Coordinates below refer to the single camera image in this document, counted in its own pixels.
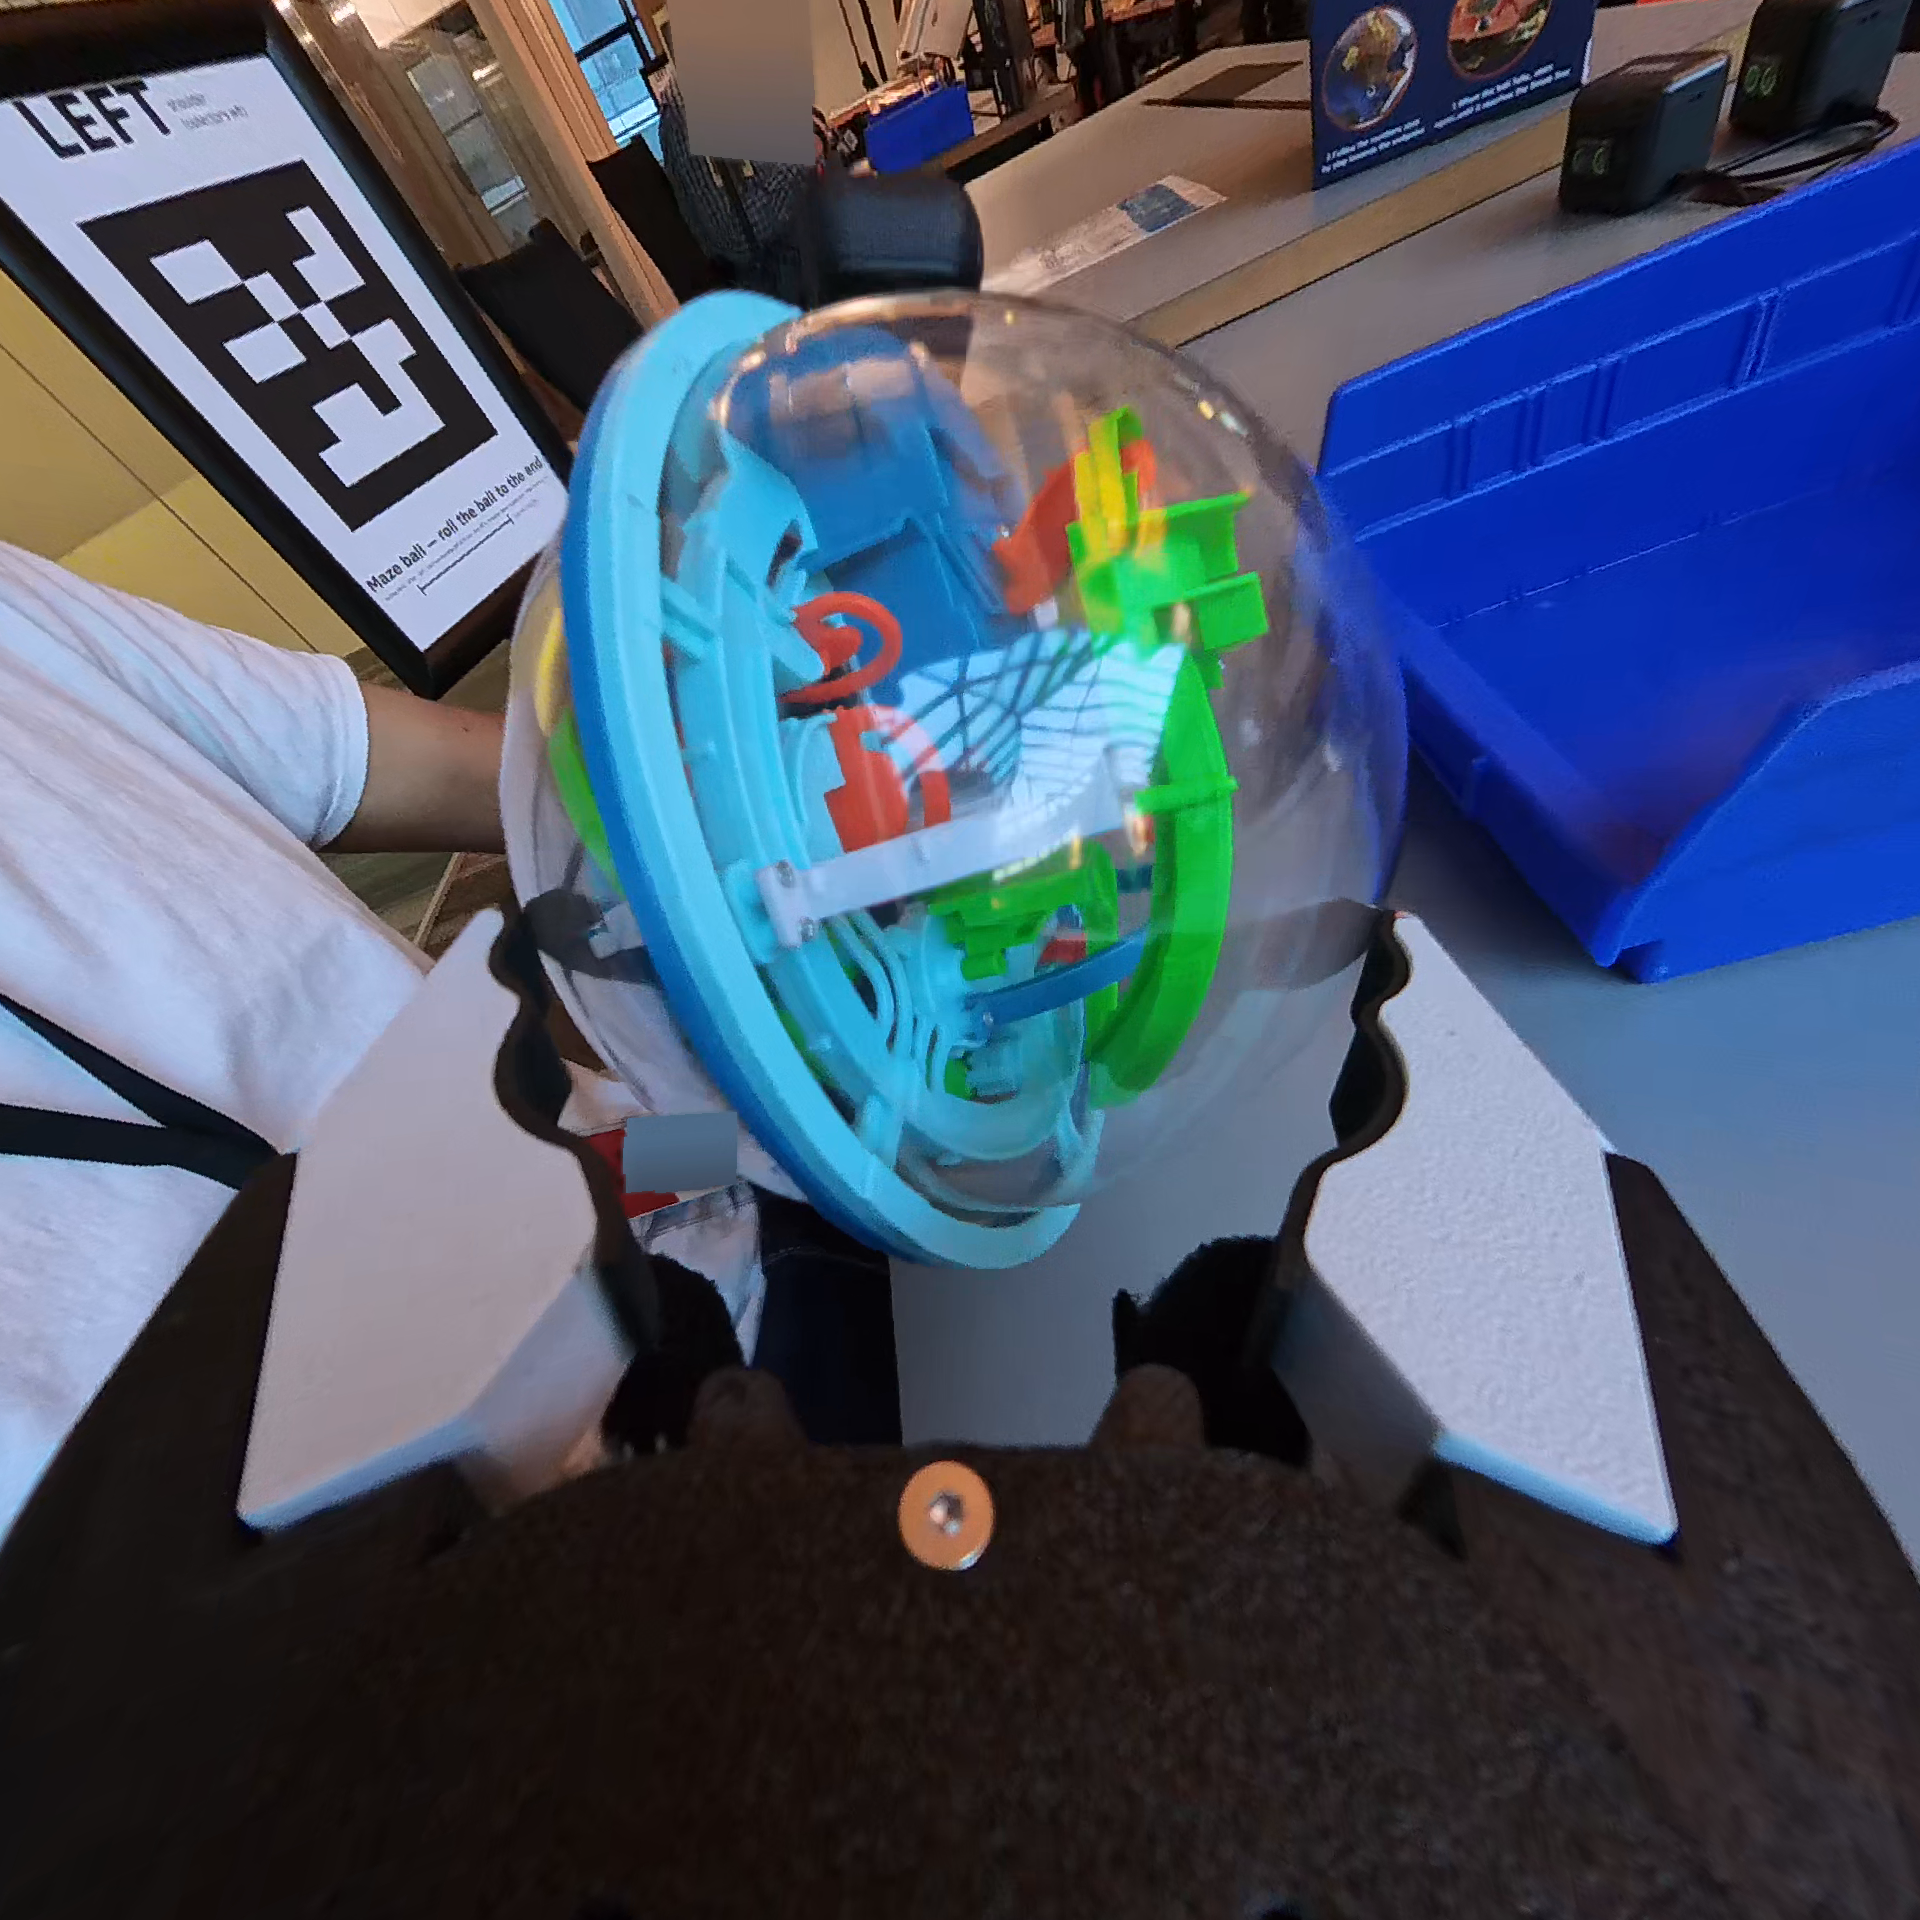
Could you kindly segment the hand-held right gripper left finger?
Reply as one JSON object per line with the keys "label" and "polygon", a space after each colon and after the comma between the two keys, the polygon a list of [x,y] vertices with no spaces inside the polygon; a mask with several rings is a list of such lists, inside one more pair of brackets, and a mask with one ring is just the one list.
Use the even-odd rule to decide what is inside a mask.
{"label": "hand-held right gripper left finger", "polygon": [[257,1529],[439,1465],[495,1512],[592,1470],[631,1347],[582,1166],[496,1091],[504,926],[467,923],[300,1144],[236,1494]]}

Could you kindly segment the blue puzzle box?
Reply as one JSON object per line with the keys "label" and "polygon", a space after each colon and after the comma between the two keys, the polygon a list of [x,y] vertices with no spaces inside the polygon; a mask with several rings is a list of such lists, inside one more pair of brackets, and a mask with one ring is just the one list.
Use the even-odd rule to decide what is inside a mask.
{"label": "blue puzzle box", "polygon": [[1312,2],[1312,186],[1573,94],[1597,2]]}

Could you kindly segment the red and white badge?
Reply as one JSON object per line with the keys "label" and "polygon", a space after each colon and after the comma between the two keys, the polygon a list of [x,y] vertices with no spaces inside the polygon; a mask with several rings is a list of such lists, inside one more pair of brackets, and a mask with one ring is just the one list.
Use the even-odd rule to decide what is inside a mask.
{"label": "red and white badge", "polygon": [[644,1246],[689,1235],[732,1235],[759,1217],[757,1188],[743,1176],[670,1185],[650,1171],[644,1128],[653,1115],[624,1115],[580,1136],[608,1177],[618,1209]]}

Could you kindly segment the person in white shirt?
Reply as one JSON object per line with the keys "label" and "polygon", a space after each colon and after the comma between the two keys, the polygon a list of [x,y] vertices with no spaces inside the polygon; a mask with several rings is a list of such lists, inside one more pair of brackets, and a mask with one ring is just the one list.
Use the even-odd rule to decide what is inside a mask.
{"label": "person in white shirt", "polygon": [[[316,849],[366,775],[362,680],[4,544],[4,1534],[254,1169],[437,966]],[[712,1106],[560,1069],[560,1142]]]}

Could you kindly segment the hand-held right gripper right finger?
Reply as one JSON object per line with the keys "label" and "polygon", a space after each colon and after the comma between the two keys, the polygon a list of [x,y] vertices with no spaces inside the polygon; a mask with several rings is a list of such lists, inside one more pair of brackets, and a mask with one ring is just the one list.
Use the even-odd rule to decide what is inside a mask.
{"label": "hand-held right gripper right finger", "polygon": [[1377,917],[1352,1030],[1275,1246],[1312,1450],[1382,1507],[1462,1470],[1668,1545],[1610,1142],[1417,915]]}

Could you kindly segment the black chair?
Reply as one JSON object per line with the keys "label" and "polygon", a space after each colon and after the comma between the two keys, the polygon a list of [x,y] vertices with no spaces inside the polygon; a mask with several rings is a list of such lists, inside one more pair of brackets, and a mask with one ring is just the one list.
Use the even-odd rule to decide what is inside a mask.
{"label": "black chair", "polygon": [[582,416],[644,327],[551,220],[513,251],[454,269],[518,358]]}
{"label": "black chair", "polygon": [[679,301],[724,285],[727,276],[703,248],[669,171],[644,140],[589,159],[600,195],[646,253]]}

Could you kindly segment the black charger box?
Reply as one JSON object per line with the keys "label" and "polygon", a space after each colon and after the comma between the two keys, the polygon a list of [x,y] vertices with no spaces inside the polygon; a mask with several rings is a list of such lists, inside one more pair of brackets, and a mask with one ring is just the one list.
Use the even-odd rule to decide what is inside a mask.
{"label": "black charger box", "polygon": [[1668,198],[1715,153],[1732,58],[1718,45],[1627,59],[1587,81],[1566,117],[1557,203],[1621,217]]}
{"label": "black charger box", "polygon": [[1902,49],[1909,2],[1761,2],[1748,21],[1729,125],[1785,138],[1870,119]]}

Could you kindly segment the clear plastic maze ball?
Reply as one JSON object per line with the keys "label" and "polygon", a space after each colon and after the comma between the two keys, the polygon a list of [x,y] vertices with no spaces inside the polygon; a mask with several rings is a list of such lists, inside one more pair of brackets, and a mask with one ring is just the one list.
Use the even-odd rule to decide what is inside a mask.
{"label": "clear plastic maze ball", "polygon": [[513,640],[522,919],[604,1067],[1013,1270],[1283,1067],[1404,828],[1395,605],[1141,329],[717,292],[598,387]]}

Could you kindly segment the large blue plastic bin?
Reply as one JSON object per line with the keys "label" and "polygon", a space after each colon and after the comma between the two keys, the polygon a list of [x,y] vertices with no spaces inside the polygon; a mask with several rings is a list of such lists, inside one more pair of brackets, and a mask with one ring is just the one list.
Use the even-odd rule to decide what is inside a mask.
{"label": "large blue plastic bin", "polygon": [[1316,475],[1413,746],[1598,966],[1916,915],[1916,141],[1345,381]]}

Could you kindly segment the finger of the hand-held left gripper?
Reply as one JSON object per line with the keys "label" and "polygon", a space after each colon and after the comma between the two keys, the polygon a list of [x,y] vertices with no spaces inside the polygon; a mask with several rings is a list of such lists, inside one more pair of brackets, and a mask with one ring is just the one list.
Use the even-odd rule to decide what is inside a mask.
{"label": "finger of the hand-held left gripper", "polygon": [[857,298],[981,292],[984,228],[942,171],[816,173],[791,230],[791,299],[804,311]]}

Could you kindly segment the dark trousers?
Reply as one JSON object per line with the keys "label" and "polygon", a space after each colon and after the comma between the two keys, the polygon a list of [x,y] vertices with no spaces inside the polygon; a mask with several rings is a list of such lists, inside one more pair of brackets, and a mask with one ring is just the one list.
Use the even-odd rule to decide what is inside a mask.
{"label": "dark trousers", "polygon": [[886,1253],[812,1205],[757,1190],[764,1300],[755,1364],[820,1446],[898,1447],[901,1357]]}

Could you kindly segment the small blue plastic bin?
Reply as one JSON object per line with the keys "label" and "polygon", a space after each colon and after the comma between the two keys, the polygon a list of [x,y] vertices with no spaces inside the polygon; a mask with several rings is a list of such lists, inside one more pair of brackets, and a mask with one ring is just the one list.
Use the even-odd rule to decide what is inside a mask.
{"label": "small blue plastic bin", "polygon": [[865,153],[872,173],[922,170],[974,138],[973,98],[963,81],[876,92],[865,121]]}

